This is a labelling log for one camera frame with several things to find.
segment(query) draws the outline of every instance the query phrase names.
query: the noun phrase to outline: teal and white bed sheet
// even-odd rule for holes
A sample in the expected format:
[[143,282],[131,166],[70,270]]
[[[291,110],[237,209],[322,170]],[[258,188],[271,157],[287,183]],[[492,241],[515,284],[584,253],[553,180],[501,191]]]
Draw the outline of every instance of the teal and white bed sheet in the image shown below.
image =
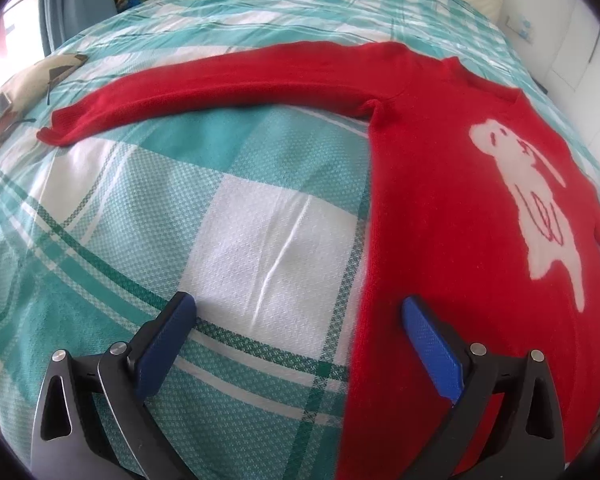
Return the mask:
[[401,41],[520,86],[600,190],[503,34],[460,0],[152,0],[91,27],[60,49],[88,62],[0,150],[0,426],[25,462],[51,353],[128,340],[186,290],[200,320],[150,401],[183,459],[202,480],[333,477],[365,272],[366,124],[262,106],[71,148],[35,137],[53,108],[125,74],[299,40]]

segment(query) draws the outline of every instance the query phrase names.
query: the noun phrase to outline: blue gripper pad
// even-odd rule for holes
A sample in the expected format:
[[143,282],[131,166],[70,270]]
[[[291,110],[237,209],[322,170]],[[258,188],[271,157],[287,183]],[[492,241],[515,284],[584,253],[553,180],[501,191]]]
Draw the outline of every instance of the blue gripper pad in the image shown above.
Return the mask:
[[462,365],[411,297],[402,302],[402,325],[438,394],[458,402],[464,388]]
[[190,330],[196,324],[196,302],[185,294],[136,364],[135,394],[140,401],[160,390]]

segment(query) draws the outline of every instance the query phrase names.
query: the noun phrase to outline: red cloth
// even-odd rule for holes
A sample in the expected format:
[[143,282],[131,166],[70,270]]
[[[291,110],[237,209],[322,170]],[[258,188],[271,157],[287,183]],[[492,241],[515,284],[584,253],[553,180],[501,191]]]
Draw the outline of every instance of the red cloth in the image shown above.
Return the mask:
[[369,260],[338,478],[394,480],[448,410],[400,325],[415,293],[466,341],[547,355],[572,459],[600,406],[600,204],[521,90],[398,43],[293,43],[123,77],[55,111],[38,137],[65,146],[262,103],[371,116]]

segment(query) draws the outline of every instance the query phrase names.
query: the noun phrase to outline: rabbit graphic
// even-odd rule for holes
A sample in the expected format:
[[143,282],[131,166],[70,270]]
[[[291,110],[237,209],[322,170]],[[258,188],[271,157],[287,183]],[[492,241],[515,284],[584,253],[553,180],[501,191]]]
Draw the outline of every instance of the rabbit graphic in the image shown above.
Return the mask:
[[491,155],[504,183],[518,206],[520,232],[528,249],[529,276],[542,278],[555,261],[567,269],[573,285],[576,308],[584,310],[582,264],[569,221],[555,203],[547,181],[538,171],[541,162],[561,186],[564,179],[551,163],[526,140],[498,121],[489,119],[469,132],[476,147]]

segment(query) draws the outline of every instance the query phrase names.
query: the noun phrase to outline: metal pin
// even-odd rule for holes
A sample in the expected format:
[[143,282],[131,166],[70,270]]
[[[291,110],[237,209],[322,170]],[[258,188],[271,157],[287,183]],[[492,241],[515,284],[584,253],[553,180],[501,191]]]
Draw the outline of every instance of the metal pin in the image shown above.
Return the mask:
[[531,351],[531,358],[536,363],[541,363],[542,361],[544,361],[544,354],[541,351],[539,351],[539,350],[532,350]]
[[472,343],[469,350],[473,355],[485,355],[487,353],[487,347],[482,343]]
[[54,354],[51,356],[51,358],[53,359],[53,361],[55,361],[57,363],[57,362],[62,361],[62,359],[64,359],[65,356],[66,356],[66,351],[65,350],[56,350],[54,352]]
[[117,343],[113,343],[111,348],[109,348],[109,352],[113,355],[123,354],[126,350],[126,343],[124,341],[118,341]]

